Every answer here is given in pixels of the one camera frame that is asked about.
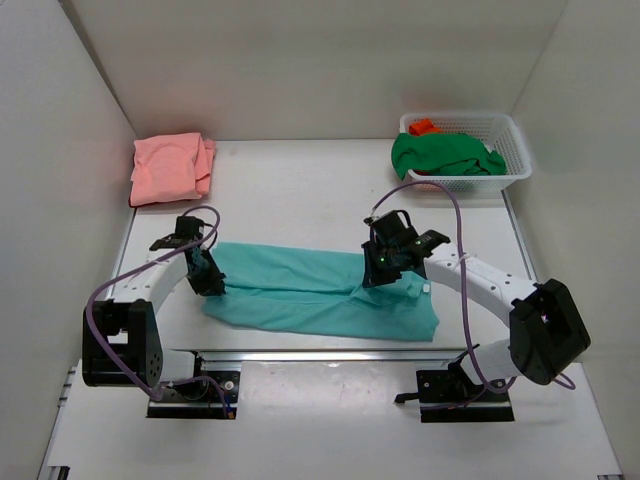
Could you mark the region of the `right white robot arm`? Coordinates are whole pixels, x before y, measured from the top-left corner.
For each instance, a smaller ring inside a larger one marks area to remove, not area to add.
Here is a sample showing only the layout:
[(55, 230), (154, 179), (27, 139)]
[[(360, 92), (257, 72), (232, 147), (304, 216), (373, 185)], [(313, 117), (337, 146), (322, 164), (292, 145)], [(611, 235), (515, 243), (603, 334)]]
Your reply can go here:
[(556, 381), (591, 345), (591, 337), (568, 287), (556, 280), (522, 279), (467, 255), (435, 230), (418, 233), (404, 210), (368, 217), (363, 243), (363, 285), (392, 284), (405, 272), (444, 285), (497, 317), (509, 336), (487, 345), (469, 344), (451, 361), (449, 391), (471, 400), (499, 379), (524, 377), (537, 385)]

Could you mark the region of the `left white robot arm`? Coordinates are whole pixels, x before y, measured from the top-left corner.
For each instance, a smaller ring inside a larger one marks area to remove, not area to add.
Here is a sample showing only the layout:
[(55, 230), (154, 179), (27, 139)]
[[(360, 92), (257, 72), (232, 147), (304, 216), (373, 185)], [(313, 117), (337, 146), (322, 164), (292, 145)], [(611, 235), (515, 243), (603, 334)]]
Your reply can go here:
[(188, 398), (208, 389), (209, 373), (197, 355), (162, 347), (157, 316), (174, 288), (187, 281), (203, 298), (225, 294), (225, 275), (205, 242), (215, 227), (189, 215), (173, 233), (151, 245), (145, 263), (111, 283), (121, 287), (100, 300), (93, 293), (83, 312), (82, 378), (90, 387), (136, 386), (152, 399), (176, 386)]

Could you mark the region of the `green t shirt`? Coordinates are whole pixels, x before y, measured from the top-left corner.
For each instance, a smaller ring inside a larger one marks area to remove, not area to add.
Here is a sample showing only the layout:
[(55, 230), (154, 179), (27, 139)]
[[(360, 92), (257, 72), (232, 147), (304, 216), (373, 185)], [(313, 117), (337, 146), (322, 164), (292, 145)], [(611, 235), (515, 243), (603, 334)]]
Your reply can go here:
[(410, 170), (428, 176), (502, 176), (504, 158), (480, 140), (462, 133), (401, 133), (391, 148), (391, 164), (400, 179)]

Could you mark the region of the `teal t shirt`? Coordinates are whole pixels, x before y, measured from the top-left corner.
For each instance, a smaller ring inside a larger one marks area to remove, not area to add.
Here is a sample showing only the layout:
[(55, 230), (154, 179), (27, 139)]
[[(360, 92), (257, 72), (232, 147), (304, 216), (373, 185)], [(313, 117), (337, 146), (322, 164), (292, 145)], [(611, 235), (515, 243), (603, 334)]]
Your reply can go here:
[(430, 342), (439, 325), (428, 281), (409, 272), (365, 288), (364, 260), (355, 253), (223, 242), (213, 258), (225, 292), (207, 298), (202, 311), (233, 327)]

